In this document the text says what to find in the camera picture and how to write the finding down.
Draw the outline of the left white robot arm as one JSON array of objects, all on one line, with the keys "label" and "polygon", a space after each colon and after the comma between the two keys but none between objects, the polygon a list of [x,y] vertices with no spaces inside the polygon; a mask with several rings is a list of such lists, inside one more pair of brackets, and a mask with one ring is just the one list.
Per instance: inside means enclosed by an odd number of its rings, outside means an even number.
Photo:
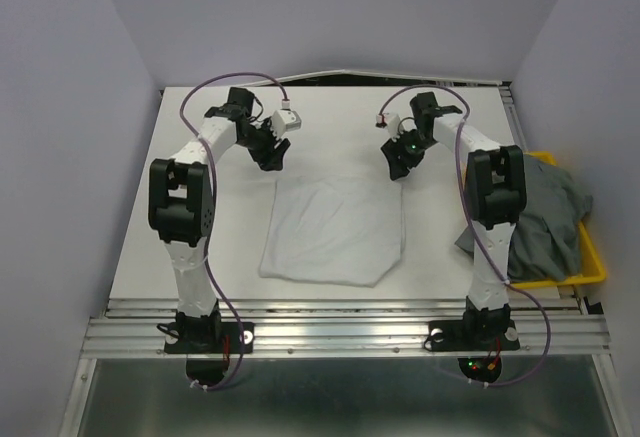
[{"label": "left white robot arm", "polygon": [[178,290],[170,323],[158,325],[168,354],[229,354],[248,349],[249,333],[240,319],[225,322],[226,302],[213,279],[208,254],[216,214],[216,163],[241,146],[258,167],[280,171],[290,147],[286,133],[301,126],[284,99],[265,119],[254,116],[255,94],[232,87],[226,102],[210,108],[193,138],[169,158],[149,167],[148,222],[168,251]]}]

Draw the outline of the white skirt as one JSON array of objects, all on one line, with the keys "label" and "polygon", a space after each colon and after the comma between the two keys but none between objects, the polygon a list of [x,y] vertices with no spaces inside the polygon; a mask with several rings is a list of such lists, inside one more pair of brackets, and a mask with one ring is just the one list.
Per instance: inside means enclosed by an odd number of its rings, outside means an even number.
[{"label": "white skirt", "polygon": [[402,186],[354,177],[275,184],[262,278],[373,288],[402,260]]}]

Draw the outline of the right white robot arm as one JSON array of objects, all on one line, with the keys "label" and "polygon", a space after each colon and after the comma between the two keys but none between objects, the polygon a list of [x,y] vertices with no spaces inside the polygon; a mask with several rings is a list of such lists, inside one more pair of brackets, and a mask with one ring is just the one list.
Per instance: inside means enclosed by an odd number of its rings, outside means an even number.
[{"label": "right white robot arm", "polygon": [[386,110],[376,125],[387,130],[381,151],[389,175],[399,180],[440,144],[455,158],[456,179],[467,228],[473,239],[473,272],[459,319],[432,320],[424,342],[431,352],[484,351],[519,347],[511,319],[507,277],[511,238],[527,203],[524,154],[468,125],[470,106],[444,106],[431,87],[410,101],[411,116]]}]

